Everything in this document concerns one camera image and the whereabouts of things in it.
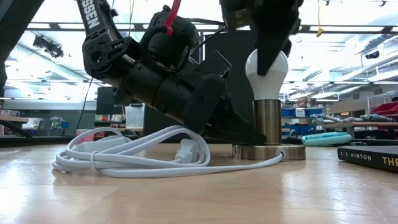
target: light bulb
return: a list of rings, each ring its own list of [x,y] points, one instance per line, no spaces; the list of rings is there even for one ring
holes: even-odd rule
[[[246,76],[250,82],[255,100],[278,100],[279,90],[287,75],[287,57],[282,51],[274,60],[274,63],[262,76],[257,74],[257,49],[254,50],[246,61]]]

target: book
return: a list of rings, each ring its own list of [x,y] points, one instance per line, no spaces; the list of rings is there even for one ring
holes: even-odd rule
[[[398,172],[398,146],[341,146],[337,154],[346,162]]]

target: red cable tie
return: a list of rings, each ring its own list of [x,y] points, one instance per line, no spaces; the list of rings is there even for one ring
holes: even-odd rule
[[[166,21],[164,22],[166,28],[167,28],[167,35],[172,35],[173,34],[173,28],[172,24],[177,17],[178,10],[180,9],[181,5],[181,0],[174,0],[172,9],[170,10],[168,16],[166,17]]]

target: workbench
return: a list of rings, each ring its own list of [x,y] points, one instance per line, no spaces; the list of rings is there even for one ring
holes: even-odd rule
[[[52,169],[65,145],[0,149],[0,223],[398,223],[398,175],[339,161],[334,147],[262,169],[115,179]],[[176,144],[142,156],[173,159]],[[211,165],[231,159],[210,145]]]
[[[346,128],[347,134],[355,138],[355,127],[377,127],[386,129],[398,128],[398,122],[346,122],[335,124],[323,124],[322,128]]]

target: robotic arm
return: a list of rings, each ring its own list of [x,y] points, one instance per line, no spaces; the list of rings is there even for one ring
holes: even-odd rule
[[[256,30],[260,75],[267,73],[300,24],[302,0],[282,2],[220,0],[229,30],[249,24]],[[174,9],[170,12],[164,7],[155,13],[138,43],[118,32],[112,20],[117,12],[106,0],[77,3],[86,30],[85,70],[115,86],[115,103],[128,105],[135,98],[210,138],[264,144],[266,137],[233,109],[225,80],[231,65],[217,51],[201,64],[191,60],[200,37],[196,27],[182,17],[171,18],[172,25],[167,27]],[[275,19],[271,25],[264,22]]]

